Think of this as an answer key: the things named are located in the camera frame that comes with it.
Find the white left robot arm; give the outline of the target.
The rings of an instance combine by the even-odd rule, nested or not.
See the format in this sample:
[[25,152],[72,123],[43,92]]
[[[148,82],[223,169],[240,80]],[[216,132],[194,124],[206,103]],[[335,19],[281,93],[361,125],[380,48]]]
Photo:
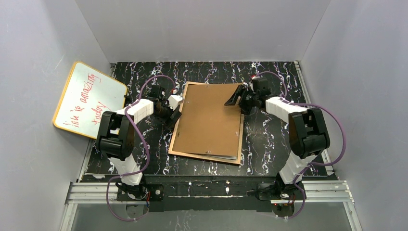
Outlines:
[[123,109],[103,112],[95,146],[113,163],[123,184],[136,186],[142,179],[142,171],[132,154],[135,134],[140,134],[137,123],[154,116],[166,129],[173,129],[181,117],[182,103],[182,96],[166,97],[163,87],[153,86],[147,96]]

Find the mountain landscape photo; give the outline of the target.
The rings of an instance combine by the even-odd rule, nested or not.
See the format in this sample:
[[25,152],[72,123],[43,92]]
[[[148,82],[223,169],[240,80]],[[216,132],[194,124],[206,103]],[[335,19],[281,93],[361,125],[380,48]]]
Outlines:
[[195,157],[207,160],[233,160],[237,159],[237,156],[229,156],[229,155],[210,155],[210,154],[192,154]]

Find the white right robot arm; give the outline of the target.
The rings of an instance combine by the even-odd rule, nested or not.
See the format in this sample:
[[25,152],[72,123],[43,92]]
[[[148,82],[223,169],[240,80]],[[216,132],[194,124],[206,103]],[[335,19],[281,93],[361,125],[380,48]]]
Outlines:
[[253,77],[248,84],[240,84],[224,103],[225,106],[236,104],[244,115],[256,107],[288,125],[291,152],[276,176],[274,188],[280,192],[298,188],[303,173],[330,145],[322,111],[289,104],[274,92],[271,78],[260,76]]

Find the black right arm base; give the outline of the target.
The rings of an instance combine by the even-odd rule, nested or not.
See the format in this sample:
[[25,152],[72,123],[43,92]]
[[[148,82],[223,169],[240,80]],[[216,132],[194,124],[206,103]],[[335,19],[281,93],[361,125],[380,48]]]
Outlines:
[[306,199],[306,191],[302,182],[297,184],[280,185],[274,183],[260,183],[256,186],[255,196],[261,201],[274,201],[272,210],[274,212],[288,212],[293,214],[295,202],[303,202]]

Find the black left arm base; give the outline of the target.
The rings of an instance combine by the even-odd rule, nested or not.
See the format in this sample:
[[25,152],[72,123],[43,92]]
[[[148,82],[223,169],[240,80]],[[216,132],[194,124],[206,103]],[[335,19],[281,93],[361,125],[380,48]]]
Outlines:
[[142,183],[131,186],[120,182],[115,183],[118,188],[117,201],[162,201],[164,187],[158,184]]

